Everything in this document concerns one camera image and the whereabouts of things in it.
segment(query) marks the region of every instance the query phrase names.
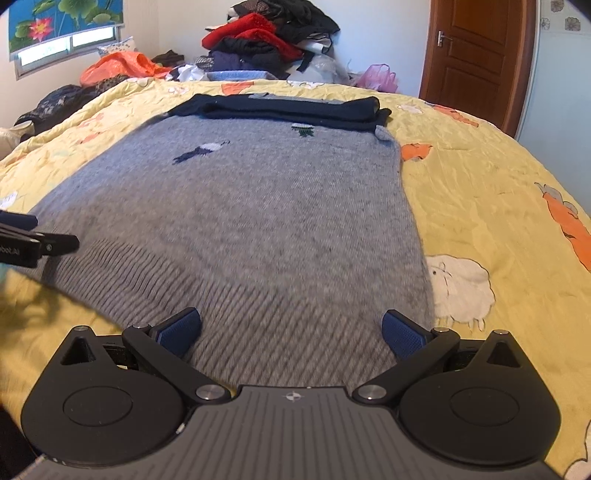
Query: wooden door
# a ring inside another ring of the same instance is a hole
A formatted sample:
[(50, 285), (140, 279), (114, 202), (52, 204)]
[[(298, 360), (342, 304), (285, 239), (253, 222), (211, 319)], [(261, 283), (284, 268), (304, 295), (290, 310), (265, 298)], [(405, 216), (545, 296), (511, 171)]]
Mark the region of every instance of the wooden door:
[(530, 76), (535, 0), (432, 0), (420, 97), (514, 136)]

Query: bed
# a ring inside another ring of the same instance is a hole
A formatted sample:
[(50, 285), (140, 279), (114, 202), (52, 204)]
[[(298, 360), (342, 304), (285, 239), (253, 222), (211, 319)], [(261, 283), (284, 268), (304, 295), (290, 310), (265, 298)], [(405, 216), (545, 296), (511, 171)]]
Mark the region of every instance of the bed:
[[(591, 221), (538, 161), (486, 121), (354, 87), (129, 79), (0, 162), (1, 208), (29, 211), (117, 140), (194, 93), (262, 92), (341, 100), (377, 95), (392, 110), (388, 129), (402, 145), (404, 189), (433, 273), (438, 322), (463, 338), (510, 330), (560, 406), (562, 425), (548, 463), (571, 480), (591, 473), (585, 445)], [(86, 324), (101, 335), (118, 328), (7, 267), (0, 280), (0, 401), (18, 421), (36, 379), (73, 326)]]

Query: orange plastic bag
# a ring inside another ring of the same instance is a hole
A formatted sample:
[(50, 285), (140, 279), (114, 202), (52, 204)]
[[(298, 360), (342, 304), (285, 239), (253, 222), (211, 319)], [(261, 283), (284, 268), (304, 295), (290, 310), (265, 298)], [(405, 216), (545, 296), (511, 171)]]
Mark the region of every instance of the orange plastic bag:
[(172, 68), (159, 67), (146, 55), (137, 51), (117, 51), (102, 57), (80, 76), (80, 85), (89, 87), (120, 73), (130, 77), (164, 78)]

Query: window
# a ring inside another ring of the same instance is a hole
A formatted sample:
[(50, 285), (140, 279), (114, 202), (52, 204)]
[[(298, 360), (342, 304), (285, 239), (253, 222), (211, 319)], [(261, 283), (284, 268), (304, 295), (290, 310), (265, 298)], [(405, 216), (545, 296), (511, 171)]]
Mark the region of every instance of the window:
[(119, 40), (117, 27), (97, 28), (73, 35), (45, 41), (26, 48), (14, 58), (17, 79), (58, 61), (94, 51), (97, 46)]

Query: pillow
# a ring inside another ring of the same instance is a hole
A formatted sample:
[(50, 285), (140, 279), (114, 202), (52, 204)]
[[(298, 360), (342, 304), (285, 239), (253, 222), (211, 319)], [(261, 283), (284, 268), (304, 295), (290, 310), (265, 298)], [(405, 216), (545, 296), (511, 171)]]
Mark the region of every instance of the pillow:
[(0, 160), (10, 155), (12, 150), (21, 142), (21, 137), (25, 134), (35, 134), (35, 125), (30, 120), (14, 127), (0, 128)]
[(104, 57), (109, 53), (115, 53), (116, 51), (138, 51), (138, 48), (135, 46), (134, 38), (129, 37), (126, 40), (112, 43), (111, 45), (98, 47), (98, 51), (99, 55)]

